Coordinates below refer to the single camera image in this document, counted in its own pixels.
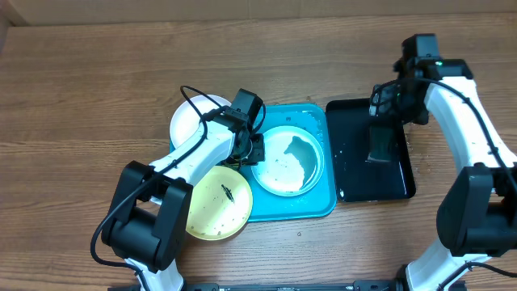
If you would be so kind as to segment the dark green sponge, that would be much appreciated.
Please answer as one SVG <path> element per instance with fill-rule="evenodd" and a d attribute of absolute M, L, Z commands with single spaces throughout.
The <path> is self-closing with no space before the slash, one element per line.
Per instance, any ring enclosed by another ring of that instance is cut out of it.
<path fill-rule="evenodd" d="M 397 141 L 392 124 L 373 123 L 368 129 L 368 161 L 392 162 L 397 156 Z"/>

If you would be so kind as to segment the light blue plate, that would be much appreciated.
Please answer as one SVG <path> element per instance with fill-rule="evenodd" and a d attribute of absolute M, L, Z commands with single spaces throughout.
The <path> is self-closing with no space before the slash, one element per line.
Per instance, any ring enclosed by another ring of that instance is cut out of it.
<path fill-rule="evenodd" d="M 314 188 L 325 168 L 323 149 L 307 130 L 282 125 L 263 134 L 265 158 L 252 166 L 253 176 L 277 196 L 300 196 Z"/>

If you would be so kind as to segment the white plate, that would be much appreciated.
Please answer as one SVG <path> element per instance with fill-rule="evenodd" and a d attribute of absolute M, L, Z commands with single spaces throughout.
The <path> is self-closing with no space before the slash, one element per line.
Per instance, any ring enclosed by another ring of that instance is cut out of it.
<path fill-rule="evenodd" d="M 218 106 L 202 95 L 191 97 L 191 101 L 201 114 L 210 112 Z M 184 101 L 174 112 L 170 121 L 170 152 L 190 138 L 199 127 L 200 117 L 193 107 Z"/>

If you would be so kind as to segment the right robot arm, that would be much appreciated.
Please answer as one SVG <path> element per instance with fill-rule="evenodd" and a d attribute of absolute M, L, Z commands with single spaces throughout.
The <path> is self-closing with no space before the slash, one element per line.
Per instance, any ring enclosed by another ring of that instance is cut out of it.
<path fill-rule="evenodd" d="M 398 60 L 397 78 L 376 85 L 371 116 L 438 122 L 457 177 L 436 214 L 437 239 L 402 273 L 406 290 L 449 290 L 475 267 L 504 276 L 488 260 L 516 248 L 516 155 L 492 125 L 466 62 L 441 57 Z"/>

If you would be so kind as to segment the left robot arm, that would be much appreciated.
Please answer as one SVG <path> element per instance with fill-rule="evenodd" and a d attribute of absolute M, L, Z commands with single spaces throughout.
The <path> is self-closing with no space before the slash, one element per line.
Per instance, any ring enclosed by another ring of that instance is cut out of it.
<path fill-rule="evenodd" d="M 264 160 L 263 135 L 245 121 L 217 117 L 167 156 L 145 165 L 130 162 L 122 171 L 97 241 L 121 258 L 109 266 L 129 268 L 139 290 L 183 290 L 175 259 L 181 249 L 193 188 L 220 162 L 255 165 Z"/>

